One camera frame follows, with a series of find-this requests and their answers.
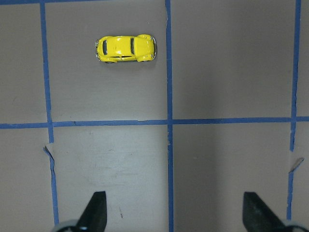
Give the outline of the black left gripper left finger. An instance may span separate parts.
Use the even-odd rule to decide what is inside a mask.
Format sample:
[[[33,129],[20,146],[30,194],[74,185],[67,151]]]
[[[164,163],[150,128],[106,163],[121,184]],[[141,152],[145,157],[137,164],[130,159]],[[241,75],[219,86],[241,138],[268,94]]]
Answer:
[[[104,232],[107,225],[106,192],[95,192],[76,223],[77,232]]]

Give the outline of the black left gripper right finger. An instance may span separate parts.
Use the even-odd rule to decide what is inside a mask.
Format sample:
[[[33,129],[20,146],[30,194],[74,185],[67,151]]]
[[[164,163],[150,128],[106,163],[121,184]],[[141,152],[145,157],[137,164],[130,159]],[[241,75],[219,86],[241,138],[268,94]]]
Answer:
[[[248,232],[290,231],[255,192],[243,194],[242,222]]]

